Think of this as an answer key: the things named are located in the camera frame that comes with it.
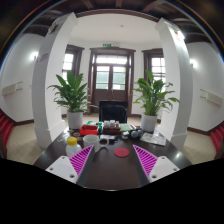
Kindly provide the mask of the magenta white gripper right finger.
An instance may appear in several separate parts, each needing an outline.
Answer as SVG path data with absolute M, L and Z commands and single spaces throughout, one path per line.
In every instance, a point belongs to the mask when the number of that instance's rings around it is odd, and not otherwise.
M 166 156 L 157 157 L 137 145 L 134 145 L 134 149 L 150 183 L 179 171 L 179 168 Z

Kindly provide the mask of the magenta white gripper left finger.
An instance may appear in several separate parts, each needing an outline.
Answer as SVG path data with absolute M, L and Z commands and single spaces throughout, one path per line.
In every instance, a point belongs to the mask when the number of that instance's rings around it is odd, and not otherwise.
M 87 160 L 93 152 L 94 146 L 91 145 L 70 157 L 60 156 L 46 171 L 72 183 L 77 183 Z

